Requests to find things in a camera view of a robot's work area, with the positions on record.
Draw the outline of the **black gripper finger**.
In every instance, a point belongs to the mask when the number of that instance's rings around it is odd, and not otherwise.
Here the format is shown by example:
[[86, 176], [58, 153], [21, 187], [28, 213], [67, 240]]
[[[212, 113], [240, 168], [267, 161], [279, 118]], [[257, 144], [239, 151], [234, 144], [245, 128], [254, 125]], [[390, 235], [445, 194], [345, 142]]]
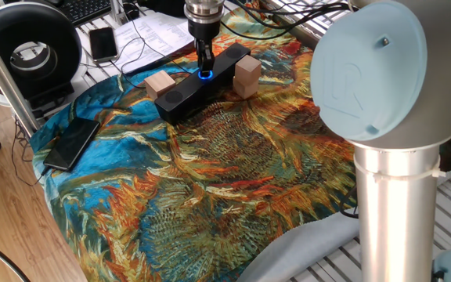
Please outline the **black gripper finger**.
[[212, 51], [212, 46], [210, 43], [206, 43], [204, 46], [204, 75], [209, 75], [215, 63], [215, 56]]
[[199, 67], [199, 71], [202, 71], [205, 59], [205, 43], [203, 40], [195, 40], [194, 45], [197, 54], [197, 66]]

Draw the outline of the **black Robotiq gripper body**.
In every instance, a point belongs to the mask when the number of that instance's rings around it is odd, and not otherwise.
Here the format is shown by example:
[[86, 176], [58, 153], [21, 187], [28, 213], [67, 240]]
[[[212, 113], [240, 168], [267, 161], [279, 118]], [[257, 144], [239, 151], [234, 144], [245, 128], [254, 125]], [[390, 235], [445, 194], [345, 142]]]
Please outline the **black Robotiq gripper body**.
[[220, 22], [216, 21], [214, 23], [196, 23], [188, 20], [188, 30], [189, 33], [196, 39], [206, 42], [210, 42], [215, 38], [220, 30]]

